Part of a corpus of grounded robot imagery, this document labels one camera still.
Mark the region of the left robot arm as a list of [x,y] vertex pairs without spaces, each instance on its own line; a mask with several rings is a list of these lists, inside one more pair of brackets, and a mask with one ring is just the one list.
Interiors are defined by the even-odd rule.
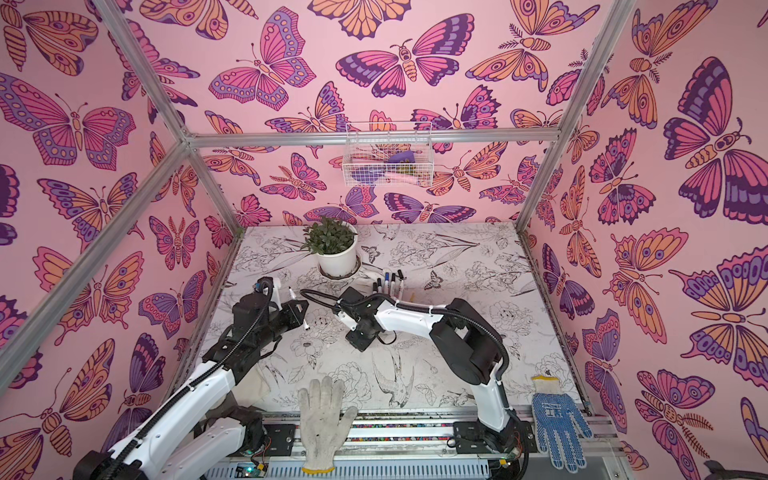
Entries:
[[275,350],[284,333],[305,323],[309,303],[279,300],[270,277],[232,308],[233,323],[190,378],[147,420],[105,452],[91,451],[76,479],[198,479],[227,456],[264,448],[258,408],[233,391]]

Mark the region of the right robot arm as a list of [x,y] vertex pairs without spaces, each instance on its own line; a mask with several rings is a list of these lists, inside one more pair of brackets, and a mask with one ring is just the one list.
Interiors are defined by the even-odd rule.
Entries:
[[432,341],[460,380],[470,385],[477,406],[480,438],[493,452],[518,447],[520,419],[510,407],[503,374],[510,359],[500,334],[467,301],[429,306],[396,300],[384,293],[364,296],[349,287],[331,307],[349,328],[346,339],[366,350],[383,332],[405,333]]

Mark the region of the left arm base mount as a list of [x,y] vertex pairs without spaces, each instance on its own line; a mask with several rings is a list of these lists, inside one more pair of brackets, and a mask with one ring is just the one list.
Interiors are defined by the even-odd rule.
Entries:
[[211,430],[216,421],[234,420],[243,428],[241,444],[229,454],[229,457],[273,457],[289,456],[294,445],[297,425],[290,423],[271,424],[265,420],[264,412],[256,407],[232,406],[222,413],[214,414],[206,421]]

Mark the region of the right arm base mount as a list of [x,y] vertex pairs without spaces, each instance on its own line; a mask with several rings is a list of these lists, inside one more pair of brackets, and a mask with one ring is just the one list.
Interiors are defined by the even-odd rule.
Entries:
[[459,454],[520,455],[538,452],[532,426],[527,421],[510,419],[500,432],[479,420],[457,421],[452,427],[454,448]]

